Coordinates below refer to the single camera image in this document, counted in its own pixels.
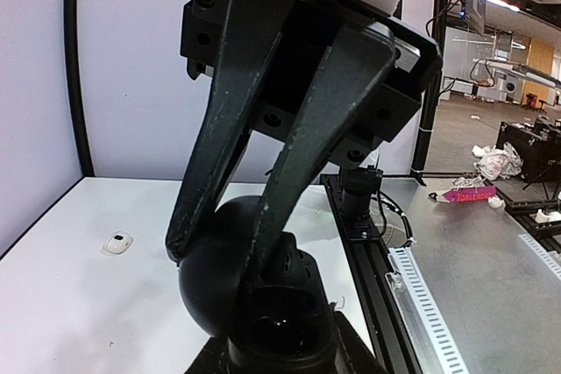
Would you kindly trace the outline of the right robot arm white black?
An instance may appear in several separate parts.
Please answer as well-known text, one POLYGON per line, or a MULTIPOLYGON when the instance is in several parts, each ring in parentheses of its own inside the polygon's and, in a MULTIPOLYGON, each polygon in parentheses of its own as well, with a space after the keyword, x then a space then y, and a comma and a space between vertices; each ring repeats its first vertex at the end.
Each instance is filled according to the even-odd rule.
POLYGON ((244 267, 261 272, 302 192, 328 164, 359 166, 420 109, 441 71, 436 41, 399 0, 191 0, 181 55, 212 79, 166 236, 181 262, 257 131, 282 142, 249 220, 244 267))

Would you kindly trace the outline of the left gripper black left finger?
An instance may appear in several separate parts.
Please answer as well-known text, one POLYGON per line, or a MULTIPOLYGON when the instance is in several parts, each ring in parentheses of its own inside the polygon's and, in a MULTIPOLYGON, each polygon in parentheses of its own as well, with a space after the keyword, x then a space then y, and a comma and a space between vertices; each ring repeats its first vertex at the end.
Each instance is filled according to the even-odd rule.
POLYGON ((211 337, 189 365, 186 374, 228 374, 228 340, 211 337))

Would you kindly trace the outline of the black earbud charging case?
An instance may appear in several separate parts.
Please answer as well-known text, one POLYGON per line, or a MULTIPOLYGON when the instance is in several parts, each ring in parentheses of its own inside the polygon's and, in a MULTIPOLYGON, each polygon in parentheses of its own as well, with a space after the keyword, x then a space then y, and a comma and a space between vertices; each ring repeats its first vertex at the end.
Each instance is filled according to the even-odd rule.
POLYGON ((335 326, 315 259, 284 232, 249 278, 259 198, 224 203, 179 263, 181 298, 209 338, 228 340, 229 373, 333 373, 335 326))

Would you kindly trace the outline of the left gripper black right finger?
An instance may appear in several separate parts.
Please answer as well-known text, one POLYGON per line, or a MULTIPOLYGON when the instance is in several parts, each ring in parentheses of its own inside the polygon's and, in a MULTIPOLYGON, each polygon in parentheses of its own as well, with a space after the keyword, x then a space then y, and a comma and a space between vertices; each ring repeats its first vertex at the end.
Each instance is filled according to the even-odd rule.
POLYGON ((333 316, 337 343, 333 372, 338 374, 386 374, 385 369, 367 348, 344 314, 335 311, 333 316))

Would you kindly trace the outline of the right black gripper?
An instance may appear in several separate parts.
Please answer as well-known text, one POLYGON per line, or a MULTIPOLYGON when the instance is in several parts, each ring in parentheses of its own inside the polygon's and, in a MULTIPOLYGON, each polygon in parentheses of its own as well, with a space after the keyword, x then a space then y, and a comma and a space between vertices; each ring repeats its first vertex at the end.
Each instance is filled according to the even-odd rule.
POLYGON ((213 215, 245 151, 257 102, 253 129, 279 141, 288 136, 259 200, 246 263, 251 279, 325 162, 355 168, 393 141, 442 67, 435 41, 359 0, 191 0, 181 56, 192 80, 214 75, 167 230, 173 262, 213 215), (353 24, 366 29, 345 26, 353 24))

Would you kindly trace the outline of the white earbud charging case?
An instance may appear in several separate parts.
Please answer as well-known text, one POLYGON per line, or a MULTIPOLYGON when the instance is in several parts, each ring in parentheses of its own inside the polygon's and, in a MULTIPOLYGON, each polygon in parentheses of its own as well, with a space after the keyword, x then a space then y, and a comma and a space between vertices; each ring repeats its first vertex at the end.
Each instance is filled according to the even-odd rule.
POLYGON ((103 249, 110 255, 121 255, 132 245, 133 238, 130 234, 123 231, 116 231, 110 235, 105 242, 103 249))

